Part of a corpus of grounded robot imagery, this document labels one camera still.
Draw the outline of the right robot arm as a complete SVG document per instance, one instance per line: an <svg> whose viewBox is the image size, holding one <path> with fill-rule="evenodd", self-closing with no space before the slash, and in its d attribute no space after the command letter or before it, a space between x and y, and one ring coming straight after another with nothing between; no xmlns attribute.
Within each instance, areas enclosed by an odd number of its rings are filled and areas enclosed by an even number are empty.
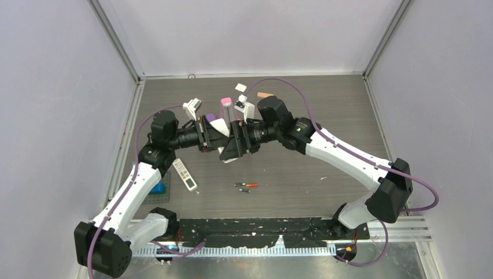
<svg viewBox="0 0 493 279"><path fill-rule="evenodd" d="M283 147L322 160L364 185L369 193L340 206L332 217L332 231L348 238L368 221L395 223L412 193L409 164L372 156L322 128L306 117L293 117L285 103L275 96L257 104L261 119L253 119L253 105L241 95L233 104L222 100L224 116L212 121L226 140L219 147L220 160L229 163L259 150L262 143L278 141Z"/></svg>

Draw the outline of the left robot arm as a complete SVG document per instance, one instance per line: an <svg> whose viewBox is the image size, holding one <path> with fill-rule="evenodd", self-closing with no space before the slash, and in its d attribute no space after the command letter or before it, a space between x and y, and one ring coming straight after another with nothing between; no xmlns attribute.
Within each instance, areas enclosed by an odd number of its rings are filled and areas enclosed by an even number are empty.
<svg viewBox="0 0 493 279"><path fill-rule="evenodd" d="M133 253L157 237L173 240L178 233L175 212L154 208L142 221L131 219L151 189L164 177L176 158L176 150L197 146L214 151L225 146L230 129L224 119L193 118L180 128L175 114L162 110L151 115L148 141L134 151L135 163L115 197L90 222L74 230L77 261L89 278L101 273L119 278L127 270Z"/></svg>

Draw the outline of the white battery cover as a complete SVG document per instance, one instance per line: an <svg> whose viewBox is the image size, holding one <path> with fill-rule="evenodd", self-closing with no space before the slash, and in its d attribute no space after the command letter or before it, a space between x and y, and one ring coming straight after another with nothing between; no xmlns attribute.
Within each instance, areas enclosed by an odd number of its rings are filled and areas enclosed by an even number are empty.
<svg viewBox="0 0 493 279"><path fill-rule="evenodd" d="M241 84L241 83L238 83L236 86L235 86L235 90L239 91L239 92L245 92L247 90L247 86L244 85L244 84Z"/></svg>

